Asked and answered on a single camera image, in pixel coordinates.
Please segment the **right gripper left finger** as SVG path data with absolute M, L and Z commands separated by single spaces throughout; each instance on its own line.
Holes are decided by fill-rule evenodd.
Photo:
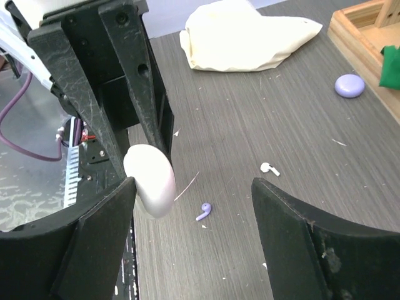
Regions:
M 112 299 L 133 214 L 126 178 L 1 233 L 1 299 Z

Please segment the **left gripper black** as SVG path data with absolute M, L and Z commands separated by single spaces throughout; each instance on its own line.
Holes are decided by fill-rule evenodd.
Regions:
M 119 178 L 128 128 L 170 155 L 174 115 L 143 14 L 146 1 L 85 1 L 47 12 L 28 44 L 51 73 L 62 107 L 93 130 Z

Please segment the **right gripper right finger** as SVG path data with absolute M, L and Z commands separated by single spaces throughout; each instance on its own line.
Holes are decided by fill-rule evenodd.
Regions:
M 398 299 L 399 234 L 351 222 L 263 178 L 252 203 L 275 299 Z

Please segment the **white earbud case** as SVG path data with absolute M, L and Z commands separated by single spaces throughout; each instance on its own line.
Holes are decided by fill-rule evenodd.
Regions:
M 152 145 L 135 144 L 123 166 L 126 176 L 135 179 L 140 209 L 153 219 L 167 215 L 176 197 L 176 180 L 166 155 Z

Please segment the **white earbud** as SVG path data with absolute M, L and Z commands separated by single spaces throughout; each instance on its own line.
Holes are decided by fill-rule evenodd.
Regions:
M 272 172 L 277 177 L 281 175 L 281 173 L 274 166 L 270 165 L 268 162 L 263 162 L 260 165 L 260 171 L 262 173 Z

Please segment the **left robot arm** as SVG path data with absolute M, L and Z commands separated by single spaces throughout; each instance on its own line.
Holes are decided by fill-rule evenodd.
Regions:
M 174 116 L 146 1 L 2 1 L 1 47 L 94 133 L 118 176 L 172 179 Z

